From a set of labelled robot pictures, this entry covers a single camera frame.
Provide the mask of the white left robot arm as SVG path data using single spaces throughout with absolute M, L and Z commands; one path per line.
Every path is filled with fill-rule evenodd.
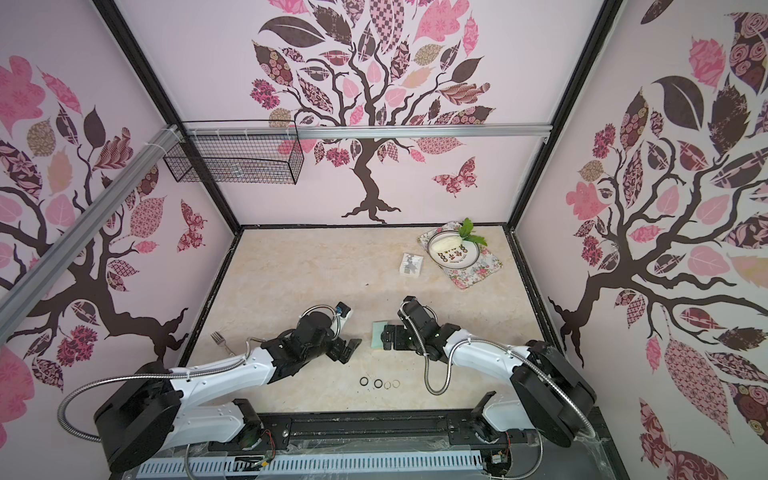
M 258 440 L 253 409 L 217 399 L 292 377 L 321 356 L 347 363 L 360 344 L 340 336 L 351 313 L 344 303 L 316 306 L 295 328 L 245 354 L 186 368 L 144 365 L 94 415 L 110 471 L 123 473 L 186 444 Z

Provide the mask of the mint green box lid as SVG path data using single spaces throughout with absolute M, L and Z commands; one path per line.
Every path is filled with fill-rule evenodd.
M 390 323 L 387 321 L 376 321 L 372 323 L 371 328 L 371 348 L 373 350 L 390 350 L 391 343 L 388 340 L 388 327 Z

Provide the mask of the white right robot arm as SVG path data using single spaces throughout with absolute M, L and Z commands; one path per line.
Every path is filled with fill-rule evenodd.
M 531 340 L 508 345 L 483 339 L 458 325 L 441 324 L 434 310 L 414 296 L 404 298 L 397 316 L 398 324 L 374 324 L 375 347 L 420 356 L 429 394 L 447 393 L 455 367 L 514 390 L 512 395 L 490 391 L 472 410 L 472 426 L 481 440 L 489 442 L 510 430 L 534 430 L 567 448 L 579 437 L 598 437 L 588 418 L 596 404 L 595 390 L 551 344 Z

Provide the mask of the clear plastic ring bag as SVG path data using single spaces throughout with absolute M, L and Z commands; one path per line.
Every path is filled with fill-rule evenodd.
M 404 253 L 399 266 L 399 272 L 408 277 L 419 277 L 424 258 L 420 255 Z

